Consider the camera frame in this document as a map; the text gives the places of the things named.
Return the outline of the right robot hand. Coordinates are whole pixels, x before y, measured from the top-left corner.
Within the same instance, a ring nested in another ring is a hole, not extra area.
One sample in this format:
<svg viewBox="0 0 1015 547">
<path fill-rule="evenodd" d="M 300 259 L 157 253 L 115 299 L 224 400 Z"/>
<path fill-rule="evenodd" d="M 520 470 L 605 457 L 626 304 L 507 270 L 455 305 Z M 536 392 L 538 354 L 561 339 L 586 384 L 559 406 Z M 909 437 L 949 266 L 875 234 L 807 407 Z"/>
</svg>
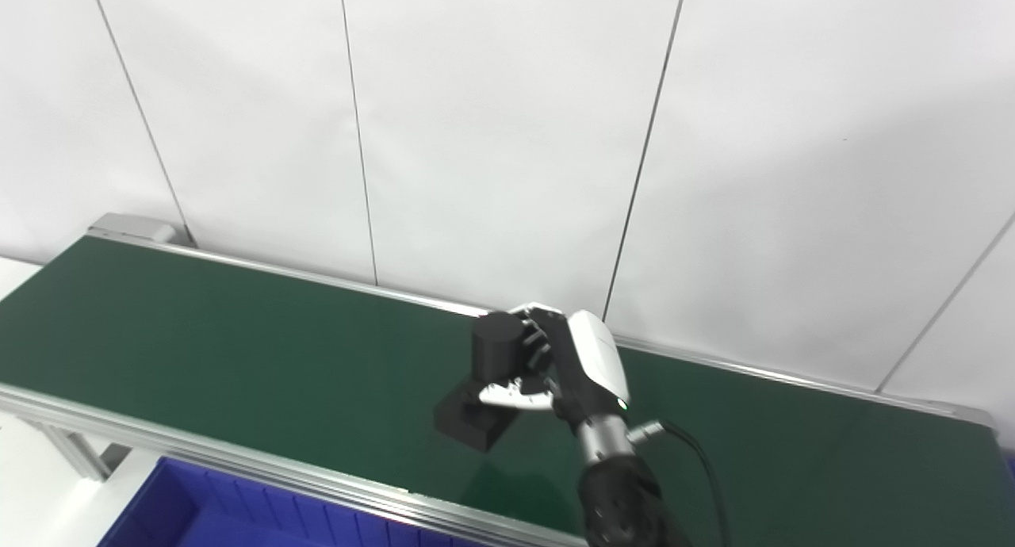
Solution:
<svg viewBox="0 0 1015 547">
<path fill-rule="evenodd" d="M 521 370 L 487 381 L 477 399 L 486 406 L 553 412 L 572 432 L 593 420 L 625 419 L 630 402 L 619 348 L 605 323 L 588 310 L 567 316 L 530 302 L 507 310 L 522 326 Z"/>
</svg>

